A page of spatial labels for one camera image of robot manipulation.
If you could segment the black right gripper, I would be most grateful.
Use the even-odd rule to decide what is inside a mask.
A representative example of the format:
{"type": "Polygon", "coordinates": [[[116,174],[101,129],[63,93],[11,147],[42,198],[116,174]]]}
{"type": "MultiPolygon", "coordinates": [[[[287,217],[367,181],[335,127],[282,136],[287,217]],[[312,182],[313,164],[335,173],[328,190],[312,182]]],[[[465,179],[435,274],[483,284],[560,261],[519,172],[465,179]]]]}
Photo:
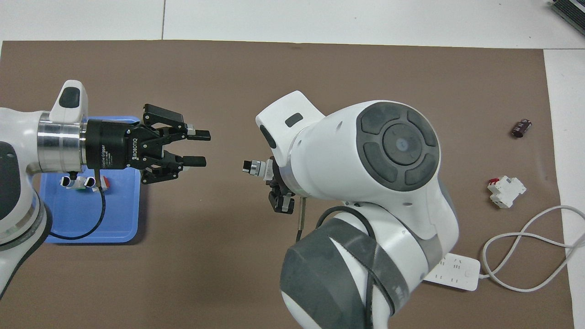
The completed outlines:
{"type": "MultiPolygon", "coordinates": [[[[161,123],[164,126],[157,128],[160,138],[163,141],[177,140],[211,140],[211,134],[208,130],[198,130],[192,124],[186,124],[183,115],[166,110],[164,108],[153,106],[152,104],[144,105],[143,123],[152,128],[153,125],[161,123]]],[[[180,171],[186,167],[205,167],[207,166],[206,158],[203,156],[178,156],[172,153],[165,153],[162,158],[153,158],[145,156],[146,167],[142,170],[141,183],[150,185],[153,183],[175,180],[178,178],[180,171]]],[[[285,185],[278,182],[270,182],[279,175],[279,166],[274,156],[267,160],[267,182],[271,191],[269,192],[269,202],[274,212],[281,214],[292,214],[294,211],[295,193],[285,185]]]]}

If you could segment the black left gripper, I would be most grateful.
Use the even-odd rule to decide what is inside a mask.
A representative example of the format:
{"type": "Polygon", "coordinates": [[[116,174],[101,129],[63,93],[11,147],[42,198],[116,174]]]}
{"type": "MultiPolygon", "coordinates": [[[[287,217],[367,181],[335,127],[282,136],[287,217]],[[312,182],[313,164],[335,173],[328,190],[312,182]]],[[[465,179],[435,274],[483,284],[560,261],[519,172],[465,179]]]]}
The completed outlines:
{"type": "Polygon", "coordinates": [[[139,162],[139,122],[89,119],[82,133],[82,164],[88,169],[118,170],[139,162]]]}

